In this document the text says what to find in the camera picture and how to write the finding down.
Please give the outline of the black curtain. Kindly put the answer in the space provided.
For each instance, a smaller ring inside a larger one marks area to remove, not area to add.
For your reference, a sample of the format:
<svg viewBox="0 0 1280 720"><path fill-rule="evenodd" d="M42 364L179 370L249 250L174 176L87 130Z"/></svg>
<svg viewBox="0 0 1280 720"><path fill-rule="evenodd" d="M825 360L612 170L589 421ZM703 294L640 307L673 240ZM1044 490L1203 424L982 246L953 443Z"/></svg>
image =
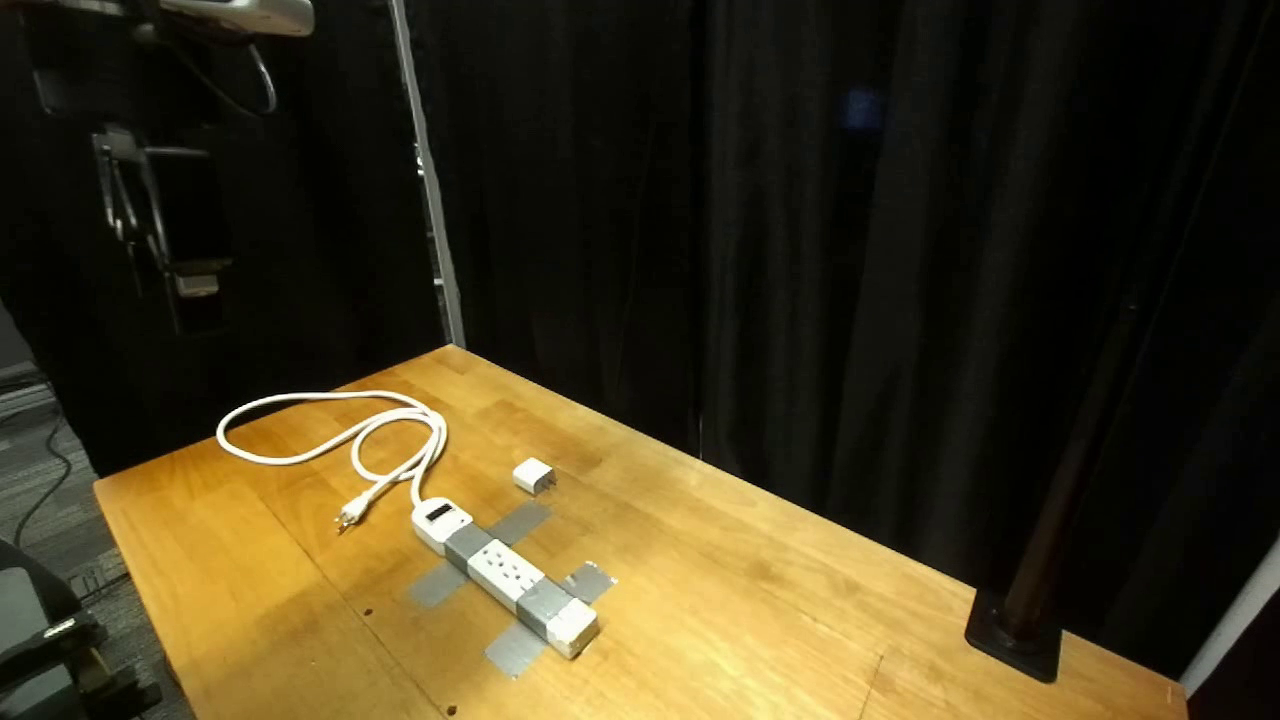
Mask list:
<svg viewBox="0 0 1280 720"><path fill-rule="evenodd" d="M1277 0L406 0L466 349L973 583L1159 294L1060 615L1151 669L1277 532ZM445 344L389 0L0 27L0 286L98 469Z"/></svg>

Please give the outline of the grey duct tape strip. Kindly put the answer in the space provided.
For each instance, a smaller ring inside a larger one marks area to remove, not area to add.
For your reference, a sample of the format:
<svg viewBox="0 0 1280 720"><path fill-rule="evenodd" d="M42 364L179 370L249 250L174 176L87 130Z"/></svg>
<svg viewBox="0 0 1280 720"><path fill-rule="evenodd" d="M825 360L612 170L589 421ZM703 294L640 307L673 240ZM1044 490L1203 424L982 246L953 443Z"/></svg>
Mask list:
<svg viewBox="0 0 1280 720"><path fill-rule="evenodd" d="M411 532L503 607L515 607L543 581L531 559L453 500L416 505Z"/></svg>
<svg viewBox="0 0 1280 720"><path fill-rule="evenodd" d="M515 625L495 635L484 656L503 672L520 674L540 653L575 660L604 629L596 599L615 581L599 565L580 565L568 581L540 581L520 604Z"/></svg>

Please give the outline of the white power strip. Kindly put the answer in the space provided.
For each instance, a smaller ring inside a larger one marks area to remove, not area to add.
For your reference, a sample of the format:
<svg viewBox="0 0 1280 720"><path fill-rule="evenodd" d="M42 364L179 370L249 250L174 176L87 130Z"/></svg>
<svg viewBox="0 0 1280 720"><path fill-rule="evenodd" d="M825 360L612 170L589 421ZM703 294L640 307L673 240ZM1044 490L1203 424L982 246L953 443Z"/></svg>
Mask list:
<svg viewBox="0 0 1280 720"><path fill-rule="evenodd" d="M575 660L599 635L599 612L520 556L495 527L474 525L457 500L411 507L411 532L440 556L416 583L421 604L445 604L460 583L495 599L523 635Z"/></svg>

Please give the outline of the black clamp post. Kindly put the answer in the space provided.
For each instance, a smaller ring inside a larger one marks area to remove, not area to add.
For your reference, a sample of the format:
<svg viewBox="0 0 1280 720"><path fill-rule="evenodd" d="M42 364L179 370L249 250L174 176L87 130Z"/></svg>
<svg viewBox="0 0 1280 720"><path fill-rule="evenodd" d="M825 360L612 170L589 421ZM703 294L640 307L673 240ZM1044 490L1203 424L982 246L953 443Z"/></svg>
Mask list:
<svg viewBox="0 0 1280 720"><path fill-rule="evenodd" d="M1065 453L1051 469L1044 505L1037 507L1028 545L1001 586L975 592L963 625L963 639L975 653L1038 682L1051 682L1060 672L1055 586L1080 510L1080 490L1089 486L1093 465L1109 443L1113 416L1149 322L1149 302L1159 294L1159 275L1159 246L1133 254L1109 334L1073 410Z"/></svg>

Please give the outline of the grey duct tape strip far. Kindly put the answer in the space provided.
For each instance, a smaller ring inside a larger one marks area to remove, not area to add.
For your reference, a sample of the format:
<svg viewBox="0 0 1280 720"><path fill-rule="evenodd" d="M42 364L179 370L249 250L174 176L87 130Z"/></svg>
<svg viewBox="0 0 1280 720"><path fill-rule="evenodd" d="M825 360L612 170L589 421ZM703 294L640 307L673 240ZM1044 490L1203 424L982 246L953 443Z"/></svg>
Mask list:
<svg viewBox="0 0 1280 720"><path fill-rule="evenodd" d="M543 581L531 559L453 500L416 505L411 532L503 607L515 607Z"/></svg>

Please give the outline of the silver tripod pole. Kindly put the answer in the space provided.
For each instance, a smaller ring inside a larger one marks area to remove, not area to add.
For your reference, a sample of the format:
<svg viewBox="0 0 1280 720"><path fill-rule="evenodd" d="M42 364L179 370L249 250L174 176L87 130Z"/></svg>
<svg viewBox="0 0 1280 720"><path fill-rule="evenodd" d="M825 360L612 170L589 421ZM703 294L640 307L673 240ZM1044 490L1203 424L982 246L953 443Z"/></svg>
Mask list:
<svg viewBox="0 0 1280 720"><path fill-rule="evenodd" d="M422 201L422 226L426 226L426 246L432 246L432 286L436 286L436 302L440 302L440 327L445 327L449 344L464 349L466 344L464 294L460 294L460 278L457 278L457 254L453 254L449 213L445 213L445 182L436 170L426 109L422 109L422 89L421 89L421 70L416 70L406 0L389 0L389 19L392 19L399 89L403 89L403 105L406 105L411 162L416 162L421 201Z"/></svg>

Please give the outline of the grey duct tape strip near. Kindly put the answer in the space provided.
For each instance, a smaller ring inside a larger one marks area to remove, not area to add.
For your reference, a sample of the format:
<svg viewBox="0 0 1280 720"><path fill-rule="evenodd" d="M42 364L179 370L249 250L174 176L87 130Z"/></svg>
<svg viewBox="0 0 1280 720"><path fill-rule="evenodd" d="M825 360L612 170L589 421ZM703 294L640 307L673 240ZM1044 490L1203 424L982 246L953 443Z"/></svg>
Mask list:
<svg viewBox="0 0 1280 720"><path fill-rule="evenodd" d="M599 565L580 565L568 581L540 581L520 604L515 625L495 635L484 656L503 672L520 674L540 653L575 660L604 629L596 599L615 581Z"/></svg>

